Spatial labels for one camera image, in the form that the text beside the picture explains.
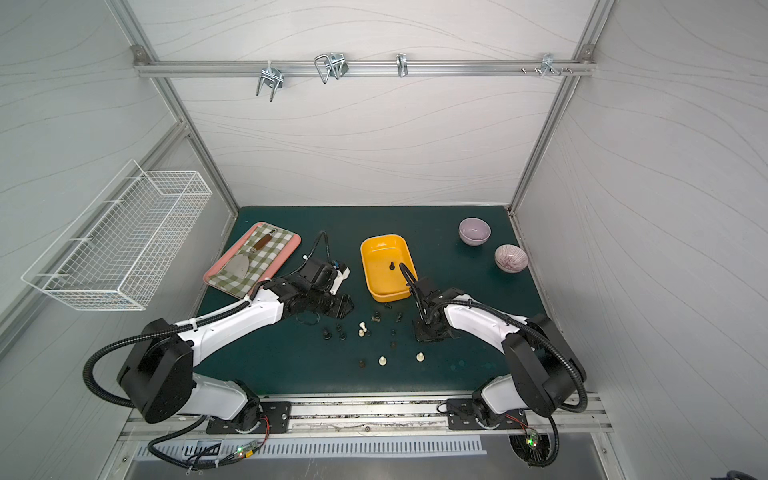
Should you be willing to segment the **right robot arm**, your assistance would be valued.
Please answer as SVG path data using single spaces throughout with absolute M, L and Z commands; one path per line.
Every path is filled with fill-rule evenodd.
M 549 317 L 512 315 L 461 290 L 440 291 L 428 279 L 410 281 L 408 289 L 417 306 L 416 329 L 425 340 L 463 331 L 504 357 L 508 373 L 489 380 L 473 394 L 478 418 L 519 409 L 541 417 L 557 410 L 586 410 L 586 373 Z

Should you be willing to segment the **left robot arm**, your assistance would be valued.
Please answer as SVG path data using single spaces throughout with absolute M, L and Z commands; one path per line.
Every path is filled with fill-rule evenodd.
M 117 380 L 148 424 L 175 415 L 200 415 L 254 430 L 263 415 L 259 397 L 243 383 L 195 373 L 212 354 L 240 338 L 308 311 L 342 319 L 354 308 L 340 292 L 349 277 L 344 264 L 309 259 L 296 272 L 257 283 L 240 301 L 176 324 L 148 324 Z

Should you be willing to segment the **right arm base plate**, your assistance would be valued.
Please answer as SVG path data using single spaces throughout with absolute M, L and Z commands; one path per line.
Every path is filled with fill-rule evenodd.
M 528 421 L 523 410 L 495 414 L 469 398 L 450 398 L 436 407 L 450 431 L 524 431 Z

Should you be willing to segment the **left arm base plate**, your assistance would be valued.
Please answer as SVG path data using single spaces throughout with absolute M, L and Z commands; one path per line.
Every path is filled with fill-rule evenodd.
M 288 401 L 262 401 L 258 406 L 247 404 L 232 420 L 212 418 L 206 426 L 208 435 L 283 434 L 288 431 L 292 404 Z

